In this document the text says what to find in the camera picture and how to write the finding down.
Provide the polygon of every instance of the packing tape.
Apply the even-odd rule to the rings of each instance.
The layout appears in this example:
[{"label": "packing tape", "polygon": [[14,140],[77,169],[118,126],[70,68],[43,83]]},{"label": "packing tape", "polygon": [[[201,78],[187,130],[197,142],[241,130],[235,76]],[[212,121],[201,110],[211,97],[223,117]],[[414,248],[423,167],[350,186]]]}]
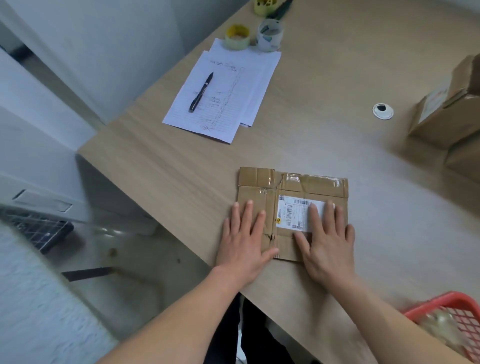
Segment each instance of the packing tape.
[{"label": "packing tape", "polygon": [[278,20],[265,19],[257,30],[257,47],[263,52],[275,52],[280,48],[283,27]]},{"label": "packing tape", "polygon": [[233,50],[246,49],[250,45],[250,30],[241,24],[234,24],[227,29],[225,44]]},{"label": "packing tape", "polygon": [[278,0],[253,0],[253,11],[255,14],[265,18],[277,10],[278,5]]}]

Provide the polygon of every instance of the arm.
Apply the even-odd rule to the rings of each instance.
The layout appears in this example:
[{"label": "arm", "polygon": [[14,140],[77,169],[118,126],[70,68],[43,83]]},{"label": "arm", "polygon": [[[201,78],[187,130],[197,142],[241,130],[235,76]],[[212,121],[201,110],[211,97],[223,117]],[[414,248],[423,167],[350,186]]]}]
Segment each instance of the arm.
[{"label": "arm", "polygon": [[252,201],[240,220],[239,204],[223,225],[216,267],[205,280],[116,347],[98,364],[203,363],[210,340],[235,295],[260,274],[276,254],[261,253],[265,211],[259,213],[252,233]]},{"label": "arm", "polygon": [[355,274],[353,226],[345,228],[342,208],[325,204],[321,221],[310,206],[312,244],[302,233],[295,238],[310,276],[341,304],[380,364],[467,364],[467,359],[443,345],[371,292]]}]

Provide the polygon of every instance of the lined paper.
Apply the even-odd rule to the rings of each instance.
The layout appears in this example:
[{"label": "lined paper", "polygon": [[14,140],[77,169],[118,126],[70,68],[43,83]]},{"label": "lined paper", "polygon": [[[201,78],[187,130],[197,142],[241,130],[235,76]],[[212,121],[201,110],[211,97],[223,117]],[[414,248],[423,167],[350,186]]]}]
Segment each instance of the lined paper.
[{"label": "lined paper", "polygon": [[[243,58],[203,52],[163,123],[231,143],[250,105],[252,85],[257,84],[261,69]],[[190,104],[211,72],[212,81],[195,111],[189,112]]]},{"label": "lined paper", "polygon": [[236,58],[258,64],[261,70],[261,77],[253,86],[254,90],[249,104],[241,116],[242,126],[252,126],[257,116],[262,100],[267,91],[270,79],[280,61],[281,52],[262,52],[257,47],[249,46],[244,50],[231,50],[223,46],[223,40],[216,38],[210,48],[212,54],[234,55]]}]

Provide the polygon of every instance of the barcode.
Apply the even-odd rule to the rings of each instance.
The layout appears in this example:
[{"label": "barcode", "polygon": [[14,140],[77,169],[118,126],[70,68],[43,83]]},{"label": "barcode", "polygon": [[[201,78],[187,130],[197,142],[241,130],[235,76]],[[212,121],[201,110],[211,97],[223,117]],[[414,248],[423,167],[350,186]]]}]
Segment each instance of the barcode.
[{"label": "barcode", "polygon": [[287,205],[287,222],[288,226],[292,226],[292,205]]},{"label": "barcode", "polygon": [[305,200],[293,200],[294,204],[300,204],[300,205],[310,205],[310,201],[305,201]]}]

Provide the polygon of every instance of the black pants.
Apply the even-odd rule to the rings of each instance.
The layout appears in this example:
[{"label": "black pants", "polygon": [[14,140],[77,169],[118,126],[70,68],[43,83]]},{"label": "black pants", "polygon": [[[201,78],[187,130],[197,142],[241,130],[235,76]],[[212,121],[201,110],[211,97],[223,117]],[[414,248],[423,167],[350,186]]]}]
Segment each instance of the black pants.
[{"label": "black pants", "polygon": [[[212,337],[204,364],[235,364],[237,357],[240,294],[225,312]],[[248,364],[294,364],[282,344],[265,327],[266,316],[250,301],[243,303],[241,348]]]}]

